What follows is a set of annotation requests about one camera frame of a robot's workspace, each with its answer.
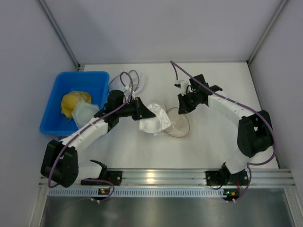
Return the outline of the white mesh laundry bag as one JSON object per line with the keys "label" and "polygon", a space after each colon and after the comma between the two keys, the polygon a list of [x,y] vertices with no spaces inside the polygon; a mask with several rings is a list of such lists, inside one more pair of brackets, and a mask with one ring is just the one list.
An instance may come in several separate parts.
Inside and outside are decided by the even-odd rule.
{"label": "white mesh laundry bag", "polygon": [[171,126],[166,128],[164,132],[174,138],[184,138],[190,133],[190,122],[185,114],[178,114],[178,111],[178,107],[172,107],[166,111]]}
{"label": "white mesh laundry bag", "polygon": [[[128,74],[132,78],[133,88],[134,86],[139,87],[135,94],[137,96],[145,87],[146,76],[138,70],[130,70]],[[126,74],[116,76],[108,85],[109,92],[112,90],[121,90],[124,93],[125,87],[132,87],[131,80]]]}

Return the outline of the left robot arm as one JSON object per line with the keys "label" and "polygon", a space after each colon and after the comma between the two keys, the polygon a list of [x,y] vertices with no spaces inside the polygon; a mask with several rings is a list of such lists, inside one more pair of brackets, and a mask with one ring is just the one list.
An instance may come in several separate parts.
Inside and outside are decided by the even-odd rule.
{"label": "left robot arm", "polygon": [[104,108],[98,111],[81,129],[62,140],[51,140],[41,166],[41,175],[48,179],[48,187],[70,187],[80,180],[83,184],[108,183],[107,166],[90,160],[83,164],[79,155],[99,137],[110,132],[120,118],[131,117],[134,121],[153,119],[150,111],[139,97],[125,99],[121,90],[113,90],[107,97]]}

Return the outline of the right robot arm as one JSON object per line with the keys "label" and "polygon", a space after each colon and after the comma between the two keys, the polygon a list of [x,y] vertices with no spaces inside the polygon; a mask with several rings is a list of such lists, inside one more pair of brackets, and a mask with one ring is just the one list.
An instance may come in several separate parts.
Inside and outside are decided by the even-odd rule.
{"label": "right robot arm", "polygon": [[178,114],[188,114],[198,105],[206,105],[217,110],[238,129],[236,151],[219,170],[206,173],[207,185],[247,185],[246,165],[274,143],[269,113],[265,110],[253,112],[228,100],[223,89],[208,85],[202,74],[190,78],[188,82],[177,80],[174,86],[181,89]]}

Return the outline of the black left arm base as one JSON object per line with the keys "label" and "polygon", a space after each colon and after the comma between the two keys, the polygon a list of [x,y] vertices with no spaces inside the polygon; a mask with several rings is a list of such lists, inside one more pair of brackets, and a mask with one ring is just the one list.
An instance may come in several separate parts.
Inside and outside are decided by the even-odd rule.
{"label": "black left arm base", "polygon": [[[95,178],[98,180],[105,180],[111,182],[114,186],[119,186],[122,182],[122,171],[113,171],[113,170],[102,170],[99,177]],[[90,182],[87,180],[81,180],[81,185],[108,185],[105,182]]]}

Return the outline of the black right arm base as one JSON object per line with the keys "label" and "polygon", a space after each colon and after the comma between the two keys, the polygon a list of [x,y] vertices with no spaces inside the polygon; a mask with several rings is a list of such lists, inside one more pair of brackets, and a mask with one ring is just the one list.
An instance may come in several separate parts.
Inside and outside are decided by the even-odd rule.
{"label": "black right arm base", "polygon": [[205,172],[206,184],[211,187],[216,186],[246,186],[249,182],[248,174],[245,170],[236,174],[230,174],[227,170],[209,170]]}

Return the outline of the pale green bra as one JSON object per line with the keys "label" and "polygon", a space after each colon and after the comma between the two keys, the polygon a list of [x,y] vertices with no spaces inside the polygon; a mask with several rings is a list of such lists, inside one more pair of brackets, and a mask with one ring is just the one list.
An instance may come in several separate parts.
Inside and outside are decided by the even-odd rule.
{"label": "pale green bra", "polygon": [[98,105],[80,101],[72,111],[71,115],[78,129],[86,125],[91,118],[100,110]]}

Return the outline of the yellow bra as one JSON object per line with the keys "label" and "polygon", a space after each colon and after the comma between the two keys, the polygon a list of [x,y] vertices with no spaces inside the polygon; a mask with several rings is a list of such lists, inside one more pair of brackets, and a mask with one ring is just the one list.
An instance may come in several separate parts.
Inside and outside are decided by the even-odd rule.
{"label": "yellow bra", "polygon": [[61,114],[65,115],[67,119],[71,119],[71,113],[81,101],[91,104],[91,95],[84,91],[71,91],[65,94],[61,101]]}

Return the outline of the blue plastic bin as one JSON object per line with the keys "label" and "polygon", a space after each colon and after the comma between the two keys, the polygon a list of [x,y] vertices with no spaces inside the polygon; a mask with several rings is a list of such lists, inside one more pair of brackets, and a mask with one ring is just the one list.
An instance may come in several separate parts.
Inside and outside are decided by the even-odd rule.
{"label": "blue plastic bin", "polygon": [[63,96],[72,91],[88,92],[92,104],[102,108],[107,101],[109,74],[105,71],[69,71],[60,73],[53,85],[40,131],[44,134],[66,137],[78,130],[74,120],[61,113]]}

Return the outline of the aluminium front rail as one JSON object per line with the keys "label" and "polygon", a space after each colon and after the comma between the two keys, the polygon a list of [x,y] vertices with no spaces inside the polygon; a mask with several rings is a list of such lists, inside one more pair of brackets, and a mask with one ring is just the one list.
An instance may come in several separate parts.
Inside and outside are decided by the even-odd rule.
{"label": "aluminium front rail", "polygon": [[[202,186],[206,184],[205,172],[217,169],[109,169],[122,171],[119,186]],[[259,188],[294,187],[293,175],[288,169],[245,170],[250,186]]]}

